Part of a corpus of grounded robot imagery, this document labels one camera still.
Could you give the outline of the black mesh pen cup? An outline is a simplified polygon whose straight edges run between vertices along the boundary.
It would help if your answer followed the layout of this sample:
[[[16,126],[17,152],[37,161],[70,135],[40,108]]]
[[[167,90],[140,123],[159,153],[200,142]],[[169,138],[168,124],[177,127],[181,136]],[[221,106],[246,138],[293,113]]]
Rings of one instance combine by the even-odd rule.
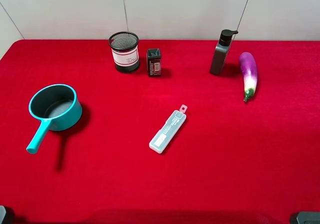
[[[130,31],[112,34],[108,44],[112,51],[115,68],[121,73],[132,73],[140,67],[139,37]]]

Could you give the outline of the clear plastic blade case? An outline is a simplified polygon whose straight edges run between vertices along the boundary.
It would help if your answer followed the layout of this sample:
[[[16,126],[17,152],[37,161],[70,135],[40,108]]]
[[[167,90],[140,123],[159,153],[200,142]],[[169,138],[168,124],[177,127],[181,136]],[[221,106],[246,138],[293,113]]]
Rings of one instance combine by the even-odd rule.
[[[161,154],[166,149],[172,138],[175,136],[175,134],[187,119],[187,109],[188,107],[183,104],[179,110],[174,110],[172,112],[163,127],[149,142],[150,149],[157,152],[158,154]]]

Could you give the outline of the small black box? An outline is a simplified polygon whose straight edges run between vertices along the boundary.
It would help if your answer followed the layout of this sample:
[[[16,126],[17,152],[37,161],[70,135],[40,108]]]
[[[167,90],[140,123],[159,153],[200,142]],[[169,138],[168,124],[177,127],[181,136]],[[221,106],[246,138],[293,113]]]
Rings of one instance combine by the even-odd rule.
[[[146,51],[147,71],[149,77],[158,77],[162,74],[161,51],[159,48],[151,48]]]

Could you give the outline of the dark grey pump bottle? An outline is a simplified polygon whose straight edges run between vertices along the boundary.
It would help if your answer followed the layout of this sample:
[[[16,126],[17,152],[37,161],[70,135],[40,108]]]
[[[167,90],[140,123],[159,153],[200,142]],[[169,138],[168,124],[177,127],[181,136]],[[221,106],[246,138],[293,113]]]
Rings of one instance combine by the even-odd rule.
[[[209,72],[219,76],[224,67],[233,36],[238,34],[237,30],[224,29],[220,33],[218,43],[215,47]]]

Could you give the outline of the red tablecloth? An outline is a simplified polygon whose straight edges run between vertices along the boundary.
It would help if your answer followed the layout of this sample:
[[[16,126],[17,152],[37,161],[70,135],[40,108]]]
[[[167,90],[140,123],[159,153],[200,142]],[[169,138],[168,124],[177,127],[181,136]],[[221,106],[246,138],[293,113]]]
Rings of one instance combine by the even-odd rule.
[[[287,224],[320,209],[320,44],[19,40],[0,60],[0,203],[17,223]]]

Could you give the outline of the purple toy eggplant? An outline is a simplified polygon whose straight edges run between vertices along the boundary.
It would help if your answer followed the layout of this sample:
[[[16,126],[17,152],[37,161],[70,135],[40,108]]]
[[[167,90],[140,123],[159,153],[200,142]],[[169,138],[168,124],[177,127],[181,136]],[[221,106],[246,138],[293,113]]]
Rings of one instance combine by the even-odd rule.
[[[258,84],[258,70],[253,55],[249,52],[243,52],[239,56],[239,66],[243,75],[244,82],[244,102],[252,98],[256,92]]]

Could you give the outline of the teal saucepan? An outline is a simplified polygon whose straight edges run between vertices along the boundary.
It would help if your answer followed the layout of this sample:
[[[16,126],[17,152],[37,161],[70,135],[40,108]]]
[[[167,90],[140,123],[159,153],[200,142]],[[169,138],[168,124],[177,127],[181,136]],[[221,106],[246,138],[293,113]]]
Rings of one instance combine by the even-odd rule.
[[[67,84],[52,84],[39,90],[30,100],[28,110],[40,121],[32,140],[26,147],[36,154],[48,131],[64,131],[81,118],[83,109],[75,89]]]

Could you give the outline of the black base bottom right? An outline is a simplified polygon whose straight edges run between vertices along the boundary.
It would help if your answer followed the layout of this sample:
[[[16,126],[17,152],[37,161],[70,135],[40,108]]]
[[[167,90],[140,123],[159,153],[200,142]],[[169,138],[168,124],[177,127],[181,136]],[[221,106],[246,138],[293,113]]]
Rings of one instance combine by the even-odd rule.
[[[319,211],[300,211],[291,215],[290,224],[320,224]]]

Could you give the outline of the black base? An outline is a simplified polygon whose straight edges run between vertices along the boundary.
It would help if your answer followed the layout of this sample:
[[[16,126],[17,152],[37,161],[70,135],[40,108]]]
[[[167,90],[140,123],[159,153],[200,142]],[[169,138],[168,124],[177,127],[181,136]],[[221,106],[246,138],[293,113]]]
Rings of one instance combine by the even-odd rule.
[[[319,211],[300,211],[291,215],[290,224],[320,224]]]
[[[0,205],[0,224],[12,224],[15,214],[12,208]]]

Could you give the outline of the black base bottom left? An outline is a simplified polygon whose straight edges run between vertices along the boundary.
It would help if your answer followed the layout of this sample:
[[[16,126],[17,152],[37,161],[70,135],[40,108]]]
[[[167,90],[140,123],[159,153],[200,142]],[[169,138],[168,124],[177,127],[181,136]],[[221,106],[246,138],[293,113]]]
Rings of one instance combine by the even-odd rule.
[[[12,208],[0,205],[0,224],[12,224],[15,214]]]

